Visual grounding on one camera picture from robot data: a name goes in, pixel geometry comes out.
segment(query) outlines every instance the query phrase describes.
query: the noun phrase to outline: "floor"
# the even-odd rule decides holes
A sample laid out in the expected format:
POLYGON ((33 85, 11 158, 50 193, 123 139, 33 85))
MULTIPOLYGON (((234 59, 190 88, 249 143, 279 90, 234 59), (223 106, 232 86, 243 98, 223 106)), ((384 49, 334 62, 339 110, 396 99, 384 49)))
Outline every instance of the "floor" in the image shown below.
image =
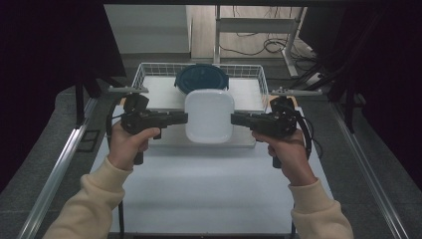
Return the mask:
MULTIPOLYGON (((203 40, 199 41, 194 38, 193 43, 196 41, 205 42, 204 39, 206 38, 203 37, 203 40)), ((253 49, 254 51, 259 49, 260 41, 256 43, 256 46, 257 48, 253 49)), ((306 47, 298 48, 304 54, 311 54, 306 47)), ((246 51, 252 50, 252 48, 240 48, 240 50, 246 51)), ((194 55, 193 51, 192 49, 192 58, 180 58, 174 55, 122 56, 127 78, 116 79, 129 86, 136 68, 141 62, 212 62, 212 51, 210 56, 209 49, 203 51, 195 50, 197 55, 194 55)), ((271 90, 278 87, 287 87, 295 81, 290 79, 286 65, 280 59, 280 56, 276 58, 271 58, 270 56, 243 58, 227 55, 222 59, 222 63, 262 65, 271 90)), ((311 63, 306 64, 304 67, 311 66, 311 63)), ((92 132, 97 131, 100 135, 104 135, 104 116, 115 95, 107 92, 107 85, 102 81, 99 81, 99 84, 104 93, 99 98, 100 104, 96 105, 88 130, 92 132)), ((380 210, 379 202, 374 199, 374 191, 368 186, 368 181, 362 173, 351 146, 347 143, 346 136, 335 119, 332 104, 327 100, 326 96, 298 97, 298 103, 303 108, 307 118, 313 123, 316 140, 319 145, 316 150, 320 155, 332 194, 334 198, 341 202, 343 212, 352 224, 355 238, 400 238, 392 235, 386 223, 385 215, 380 210)), ((58 156, 75 127, 75 108, 75 89, 69 88, 58 94, 56 110, 52 114, 48 126, 34 145, 33 150, 16 176, 0 195, 0 238, 16 238, 19 234, 45 181, 54 168, 58 156)), ((371 126, 368 125, 360 109, 354 110, 353 123, 355 136, 358 138, 365 156, 382 185, 383 191, 389 198, 408 233, 408 237, 401 238, 422 238, 422 225, 418 219, 422 218, 422 192, 415 186, 398 160, 372 130, 371 126)), ((42 237, 43 232, 56 218, 66 200, 79 190, 79 178, 91 169, 100 144, 95 143, 93 148, 91 146, 89 143, 81 143, 79 150, 75 152, 59 190, 40 225, 36 238, 42 237)))

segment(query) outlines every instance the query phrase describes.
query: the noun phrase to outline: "wire basket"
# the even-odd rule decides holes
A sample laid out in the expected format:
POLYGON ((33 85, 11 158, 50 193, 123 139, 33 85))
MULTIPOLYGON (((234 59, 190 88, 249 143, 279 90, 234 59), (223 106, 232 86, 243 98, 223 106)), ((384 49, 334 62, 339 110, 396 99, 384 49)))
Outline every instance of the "wire basket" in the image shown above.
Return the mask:
MULTIPOLYGON (((195 64, 172 64, 172 63, 142 63, 139 65, 136 75, 134 77, 132 86, 136 89, 144 87, 145 80, 149 77, 154 77, 155 79, 160 78, 176 78, 177 74, 182 71, 185 67, 195 65, 195 64)), ((245 91, 259 91, 259 101, 260 107, 258 109, 248 110, 247 108, 240 109, 240 111, 246 112, 256 112, 264 113, 267 110, 267 105, 269 102, 268 97, 268 87, 264 74, 264 69, 260 65, 223 65, 223 64, 213 64, 213 66, 219 67, 225 74, 229 76, 229 87, 233 83, 242 85, 242 80, 256 80, 257 88, 252 89, 248 88, 245 91)), ((252 95, 250 92, 243 92, 243 97, 252 95)))

